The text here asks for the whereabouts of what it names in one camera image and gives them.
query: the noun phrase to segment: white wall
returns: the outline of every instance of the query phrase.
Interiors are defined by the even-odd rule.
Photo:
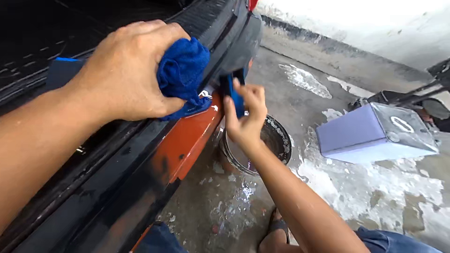
[[[259,0],[257,10],[419,70],[450,57],[450,0]]]

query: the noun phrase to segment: black bucket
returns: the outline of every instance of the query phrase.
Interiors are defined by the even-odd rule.
[[[267,115],[261,129],[261,140],[278,157],[287,164],[291,159],[291,140],[285,128],[273,117]],[[239,148],[227,135],[226,129],[219,143],[221,149],[222,167],[227,171],[239,171],[252,176],[259,176],[258,171]]]

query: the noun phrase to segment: car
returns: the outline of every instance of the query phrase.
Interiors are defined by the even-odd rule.
[[[223,118],[220,77],[247,72],[261,41],[256,0],[6,0],[0,112],[54,89],[56,57],[84,60],[131,22],[179,23],[211,53],[205,112],[162,122],[116,120],[74,150],[0,237],[0,252],[129,252],[155,221]]]

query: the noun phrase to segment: tail light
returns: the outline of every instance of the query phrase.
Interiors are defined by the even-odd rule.
[[[258,0],[248,0],[248,10],[253,11],[253,9],[256,7],[257,3],[258,3]]]

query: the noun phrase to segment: sandal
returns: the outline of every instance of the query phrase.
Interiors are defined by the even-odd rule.
[[[276,211],[277,211],[277,208],[275,208],[272,211],[272,216],[270,218],[270,223],[269,223],[269,229],[267,230],[266,236],[277,229],[282,229],[286,233],[286,243],[289,244],[290,241],[289,241],[288,225],[286,224],[286,221],[284,221],[283,218],[281,218],[279,220],[275,220],[275,212]]]

